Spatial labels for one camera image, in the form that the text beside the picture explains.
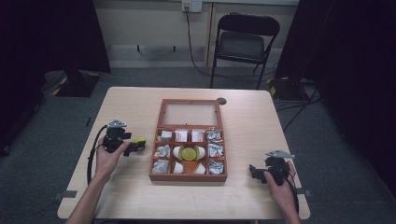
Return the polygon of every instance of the chair seat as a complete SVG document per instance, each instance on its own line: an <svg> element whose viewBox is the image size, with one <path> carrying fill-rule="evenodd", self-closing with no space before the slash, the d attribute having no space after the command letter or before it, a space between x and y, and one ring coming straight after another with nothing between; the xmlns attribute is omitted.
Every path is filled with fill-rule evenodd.
<svg viewBox="0 0 396 224"><path fill-rule="evenodd" d="M231 56L262 61L264 39L259 35L223 32L219 42L219 56Z"/></svg>

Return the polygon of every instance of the gray carpet floor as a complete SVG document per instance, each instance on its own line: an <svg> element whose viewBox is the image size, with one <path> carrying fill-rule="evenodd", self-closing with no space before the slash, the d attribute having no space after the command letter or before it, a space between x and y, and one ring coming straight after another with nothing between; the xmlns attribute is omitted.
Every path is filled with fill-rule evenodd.
<svg viewBox="0 0 396 224"><path fill-rule="evenodd" d="M251 75L251 68L218 71L225 76ZM61 75L47 73L47 85ZM108 88L208 88L209 82L209 77L190 67L115 68L111 75L102 75L90 98L54 97L56 86L43 91L39 110L13 141L10 155L0 158L0 223L64 222L57 217L60 202L53 196L67 188ZM216 78L215 88L253 90L255 83ZM261 89L268 90L265 82ZM307 86L306 91L312 93L313 87ZM277 108L297 105L274 103ZM299 109L278 112L283 127ZM311 217L304 223L396 223L394 198L359 149L342 134L322 102L309 105L285 131L302 184L313 194L307 197Z"/></svg>

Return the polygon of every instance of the person's left hand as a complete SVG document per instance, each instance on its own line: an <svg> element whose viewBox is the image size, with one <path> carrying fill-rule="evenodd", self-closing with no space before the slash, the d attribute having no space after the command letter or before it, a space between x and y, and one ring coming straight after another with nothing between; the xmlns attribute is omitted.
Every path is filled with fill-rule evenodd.
<svg viewBox="0 0 396 224"><path fill-rule="evenodd" d="M123 142L119 148L113 153L109 153L105 150L105 147L101 146L103 144L103 137L99 139L99 148L96 150L96 172L95 174L101 174L105 181L110 179L111 174L117 166L120 155L126 150L130 145L130 142Z"/></svg>

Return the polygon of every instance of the black stand base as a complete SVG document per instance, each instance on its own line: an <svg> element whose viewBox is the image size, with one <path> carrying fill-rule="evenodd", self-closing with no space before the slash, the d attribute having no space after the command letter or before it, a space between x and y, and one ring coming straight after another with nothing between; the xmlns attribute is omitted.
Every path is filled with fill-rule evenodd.
<svg viewBox="0 0 396 224"><path fill-rule="evenodd" d="M290 85L287 78L270 78L267 82L274 99L280 101L307 101L309 99L301 85Z"/></svg>
<svg viewBox="0 0 396 224"><path fill-rule="evenodd" d="M77 85L72 85L68 79L59 84L56 91L53 92L54 96L65 96L65 97L91 97L93 90L95 89L96 83L99 80L99 76L90 76L89 74L81 73L83 82Z"/></svg>

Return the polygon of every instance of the black chair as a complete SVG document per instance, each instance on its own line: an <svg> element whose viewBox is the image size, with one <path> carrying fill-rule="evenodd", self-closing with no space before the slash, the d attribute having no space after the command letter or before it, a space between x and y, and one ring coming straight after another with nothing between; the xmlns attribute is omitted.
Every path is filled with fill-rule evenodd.
<svg viewBox="0 0 396 224"><path fill-rule="evenodd" d="M240 63L255 63L256 67L253 73L262 64L256 88L258 90L262 83L262 75L271 47L278 33L279 23L271 17L236 12L221 17L216 35L210 88L213 87L217 60L222 59ZM267 47L264 45L264 36L271 38Z"/></svg>

